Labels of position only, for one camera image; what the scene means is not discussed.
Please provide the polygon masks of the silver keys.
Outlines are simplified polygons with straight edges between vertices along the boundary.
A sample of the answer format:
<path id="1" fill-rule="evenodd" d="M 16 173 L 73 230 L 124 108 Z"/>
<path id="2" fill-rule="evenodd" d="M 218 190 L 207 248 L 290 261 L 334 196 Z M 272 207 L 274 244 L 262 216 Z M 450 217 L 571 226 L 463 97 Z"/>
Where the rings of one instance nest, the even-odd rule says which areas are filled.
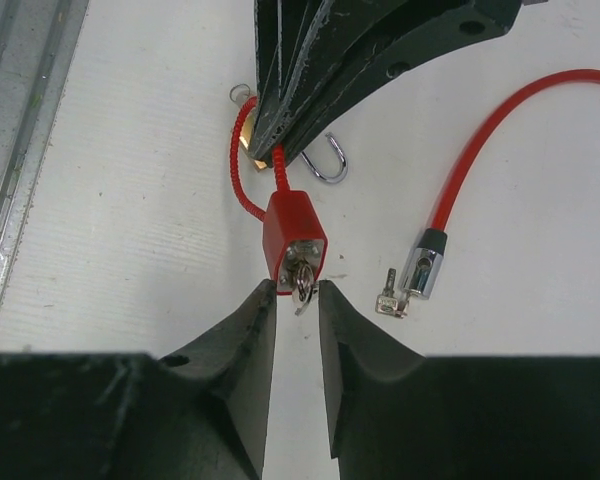
<path id="1" fill-rule="evenodd" d="M 314 269 L 306 260 L 297 262 L 290 273 L 291 295 L 295 308 L 294 314 L 301 316 L 308 309 L 319 286 Z"/>

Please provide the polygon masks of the red thin-cable padlock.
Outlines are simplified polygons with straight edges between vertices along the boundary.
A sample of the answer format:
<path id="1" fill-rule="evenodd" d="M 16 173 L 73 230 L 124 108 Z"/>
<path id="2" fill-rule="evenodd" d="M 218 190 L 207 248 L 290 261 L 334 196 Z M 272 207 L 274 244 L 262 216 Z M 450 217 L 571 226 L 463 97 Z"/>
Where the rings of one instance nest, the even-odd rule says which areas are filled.
<path id="1" fill-rule="evenodd" d="M 290 186 L 283 146 L 277 145 L 272 151 L 276 190 L 267 207 L 262 209 L 247 197 L 239 174 L 239 147 L 242 129 L 256 105 L 256 97 L 248 98 L 234 123 L 229 150 L 230 180 L 240 205 L 262 223 L 262 248 L 277 293 L 291 295 L 293 266 L 306 260 L 314 269 L 317 280 L 325 261 L 328 239 L 309 195 Z"/>

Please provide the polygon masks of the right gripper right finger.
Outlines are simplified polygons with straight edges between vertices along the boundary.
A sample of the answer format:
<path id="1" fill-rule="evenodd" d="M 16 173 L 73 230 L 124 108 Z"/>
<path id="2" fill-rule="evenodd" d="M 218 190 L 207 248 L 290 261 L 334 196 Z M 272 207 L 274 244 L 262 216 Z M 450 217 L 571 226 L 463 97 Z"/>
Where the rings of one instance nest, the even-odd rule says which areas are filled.
<path id="1" fill-rule="evenodd" d="M 600 479 L 600 356 L 423 356 L 319 287 L 344 479 Z"/>

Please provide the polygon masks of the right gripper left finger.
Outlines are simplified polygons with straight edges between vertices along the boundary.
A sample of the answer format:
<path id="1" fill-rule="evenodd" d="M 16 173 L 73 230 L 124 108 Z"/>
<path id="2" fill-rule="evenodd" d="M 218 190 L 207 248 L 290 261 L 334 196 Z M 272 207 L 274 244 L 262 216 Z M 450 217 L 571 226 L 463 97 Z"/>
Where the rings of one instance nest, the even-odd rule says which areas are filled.
<path id="1" fill-rule="evenodd" d="M 0 353 L 0 479 L 258 479 L 276 288 L 178 350 Z"/>

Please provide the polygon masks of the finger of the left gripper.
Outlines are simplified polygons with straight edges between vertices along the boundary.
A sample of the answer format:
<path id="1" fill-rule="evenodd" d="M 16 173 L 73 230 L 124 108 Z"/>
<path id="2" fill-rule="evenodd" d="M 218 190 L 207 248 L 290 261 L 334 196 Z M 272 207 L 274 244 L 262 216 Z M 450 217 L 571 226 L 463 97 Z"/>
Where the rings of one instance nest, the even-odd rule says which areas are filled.
<path id="1" fill-rule="evenodd" d="M 329 124 L 400 75 L 438 57 L 503 36 L 518 1 L 407 1 L 346 52 L 335 74 L 283 140 L 291 161 Z"/>
<path id="2" fill-rule="evenodd" d="M 270 161 L 340 66 L 340 3 L 256 1 L 254 24 L 258 106 L 249 153 Z"/>

